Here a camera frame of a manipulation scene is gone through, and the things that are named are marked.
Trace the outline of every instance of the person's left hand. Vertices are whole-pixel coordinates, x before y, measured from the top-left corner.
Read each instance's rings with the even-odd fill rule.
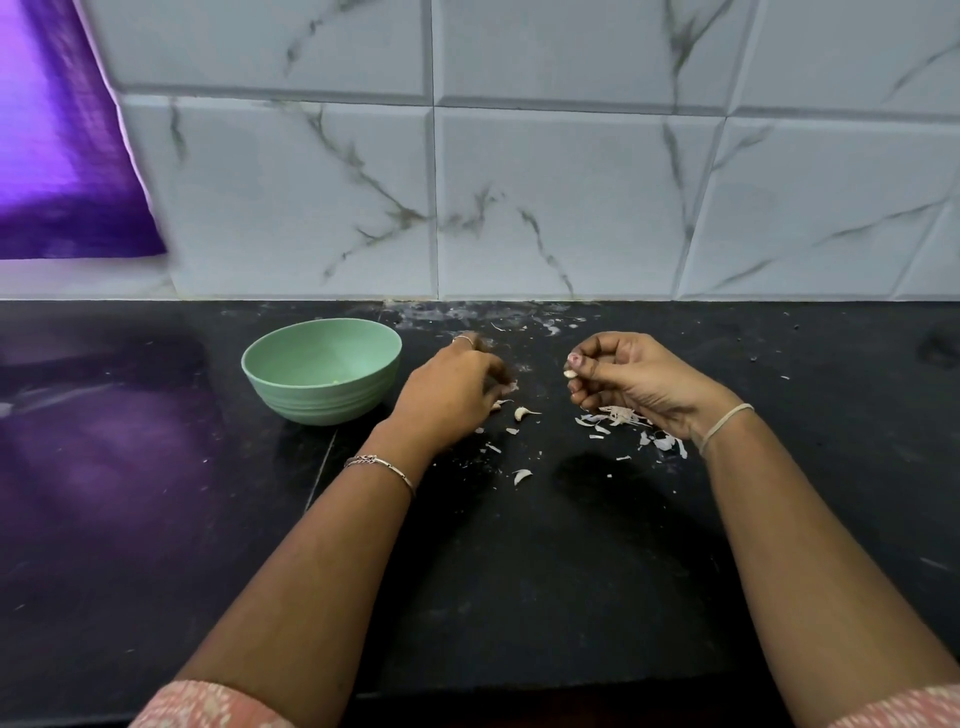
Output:
[[[487,376],[497,383],[484,391]],[[458,334],[410,374],[390,419],[437,453],[480,426],[513,384],[503,360],[487,353],[479,334]]]

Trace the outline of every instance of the kitchen counter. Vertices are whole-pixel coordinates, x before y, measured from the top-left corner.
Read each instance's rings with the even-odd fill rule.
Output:
[[[258,336],[357,316],[403,337],[387,404],[292,425],[239,367]],[[428,471],[356,689],[702,680],[762,671],[694,448],[573,423],[561,368],[645,330],[750,401],[960,651],[960,306],[912,303],[0,304],[0,721],[123,720],[170,679],[451,336],[481,331],[540,412]],[[488,444],[502,450],[495,452]],[[629,460],[616,460],[630,456]],[[518,487],[512,472],[533,475]]]

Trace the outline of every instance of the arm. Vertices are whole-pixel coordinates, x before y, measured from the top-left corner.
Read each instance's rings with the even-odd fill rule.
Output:
[[[741,403],[643,334],[599,334],[568,364],[574,403],[632,406],[697,444]],[[754,626],[798,725],[960,682],[944,646],[755,413],[734,415],[704,456]]]
[[[393,415],[358,454],[392,463],[416,485],[433,457],[472,432],[503,392],[503,362],[456,339],[413,372]],[[335,726],[352,692],[373,601],[410,506],[380,465],[340,473],[237,597],[181,680],[234,688],[300,728]]]

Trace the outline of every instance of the white marble tile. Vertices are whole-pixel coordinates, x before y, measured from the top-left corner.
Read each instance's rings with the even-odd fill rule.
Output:
[[[175,299],[167,256],[0,260],[0,299]]]
[[[429,0],[83,2],[123,91],[383,103],[430,94]]]
[[[430,109],[122,105],[184,297],[435,295]]]
[[[717,120],[436,113],[443,297],[671,295]]]
[[[720,110],[753,0],[435,0],[439,103]]]
[[[730,119],[681,294],[887,296],[958,165],[960,127]]]
[[[944,210],[897,291],[900,299],[960,300],[960,206]]]
[[[741,104],[960,113],[957,0],[768,0]]]

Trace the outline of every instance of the hand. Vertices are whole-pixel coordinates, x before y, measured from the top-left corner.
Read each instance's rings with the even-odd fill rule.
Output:
[[[484,391],[488,376],[496,383]],[[410,374],[390,419],[436,454],[480,426],[513,384],[503,360],[471,331]]]
[[[587,410],[631,407],[698,447],[709,429],[742,402],[645,333],[598,333],[575,347],[566,364],[577,373],[568,385],[574,404]]]

